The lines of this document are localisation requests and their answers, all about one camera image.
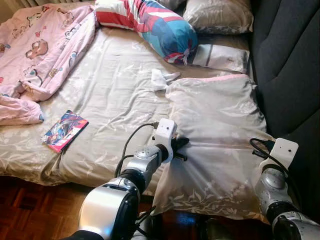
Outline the dark robot right leg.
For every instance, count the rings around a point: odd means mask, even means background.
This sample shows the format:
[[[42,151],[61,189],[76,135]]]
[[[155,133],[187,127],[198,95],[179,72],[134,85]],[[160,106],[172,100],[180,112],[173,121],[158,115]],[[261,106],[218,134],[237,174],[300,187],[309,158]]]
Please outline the dark robot right leg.
[[[199,224],[198,240],[234,240],[234,237],[221,222],[210,218]]]

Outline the colourful comic book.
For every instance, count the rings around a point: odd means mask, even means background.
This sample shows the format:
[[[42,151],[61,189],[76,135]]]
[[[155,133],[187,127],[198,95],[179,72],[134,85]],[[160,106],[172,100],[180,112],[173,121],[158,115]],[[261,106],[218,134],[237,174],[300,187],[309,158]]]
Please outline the colourful comic book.
[[[61,153],[87,125],[89,125],[87,119],[67,110],[40,139],[55,153]]]

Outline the striped red blue bolster pillow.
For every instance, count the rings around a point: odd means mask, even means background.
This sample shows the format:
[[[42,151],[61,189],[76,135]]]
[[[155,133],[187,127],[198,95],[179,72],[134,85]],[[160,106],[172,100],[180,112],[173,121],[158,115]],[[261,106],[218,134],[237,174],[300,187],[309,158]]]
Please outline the striped red blue bolster pillow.
[[[100,25],[136,32],[169,64],[186,66],[195,54],[194,28],[156,0],[96,0],[94,10]]]

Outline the small white crumpled cloth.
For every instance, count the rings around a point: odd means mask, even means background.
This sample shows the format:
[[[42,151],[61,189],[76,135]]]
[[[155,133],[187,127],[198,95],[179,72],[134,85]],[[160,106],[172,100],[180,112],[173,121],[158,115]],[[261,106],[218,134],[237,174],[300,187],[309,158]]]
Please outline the small white crumpled cloth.
[[[167,87],[181,75],[180,71],[176,71],[174,73],[162,73],[159,69],[153,69],[150,73],[151,89],[153,89],[154,92],[166,90]]]

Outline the pink cartoon print blanket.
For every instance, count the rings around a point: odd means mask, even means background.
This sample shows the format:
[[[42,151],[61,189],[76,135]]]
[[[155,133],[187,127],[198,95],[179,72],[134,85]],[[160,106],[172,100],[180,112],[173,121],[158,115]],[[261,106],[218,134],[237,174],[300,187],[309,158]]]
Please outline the pink cartoon print blanket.
[[[40,102],[66,82],[97,26],[92,3],[24,7],[0,23],[0,126],[44,120]]]

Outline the white folded cloth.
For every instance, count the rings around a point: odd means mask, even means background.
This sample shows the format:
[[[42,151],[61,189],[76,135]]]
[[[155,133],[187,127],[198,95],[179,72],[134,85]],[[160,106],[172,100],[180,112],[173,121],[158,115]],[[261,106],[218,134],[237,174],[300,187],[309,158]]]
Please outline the white folded cloth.
[[[198,45],[193,57],[189,58],[189,64],[246,74],[248,72],[249,56],[249,51],[231,46]]]

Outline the large beige floral pillow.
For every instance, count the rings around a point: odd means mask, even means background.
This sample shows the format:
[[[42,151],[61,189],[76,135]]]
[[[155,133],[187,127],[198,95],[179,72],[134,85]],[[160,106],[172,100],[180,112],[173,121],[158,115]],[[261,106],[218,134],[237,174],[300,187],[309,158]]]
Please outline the large beige floral pillow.
[[[234,220],[263,219],[254,185],[262,159],[252,138],[269,140],[266,121],[245,74],[180,78],[167,86],[169,118],[189,142],[163,169],[154,214],[186,211]]]

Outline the grey floral pillow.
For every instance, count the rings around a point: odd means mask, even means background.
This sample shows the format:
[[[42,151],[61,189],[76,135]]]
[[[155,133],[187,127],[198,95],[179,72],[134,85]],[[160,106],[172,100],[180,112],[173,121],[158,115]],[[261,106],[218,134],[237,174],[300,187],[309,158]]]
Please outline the grey floral pillow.
[[[187,0],[182,17],[197,32],[238,35],[253,32],[250,0]]]

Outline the dark grey upholstered sofa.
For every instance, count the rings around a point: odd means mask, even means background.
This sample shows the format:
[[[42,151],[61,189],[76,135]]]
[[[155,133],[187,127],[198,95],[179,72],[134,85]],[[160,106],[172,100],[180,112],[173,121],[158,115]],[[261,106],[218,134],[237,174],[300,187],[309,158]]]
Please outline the dark grey upholstered sofa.
[[[290,174],[320,220],[320,0],[250,0],[258,104],[274,138],[298,144]]]

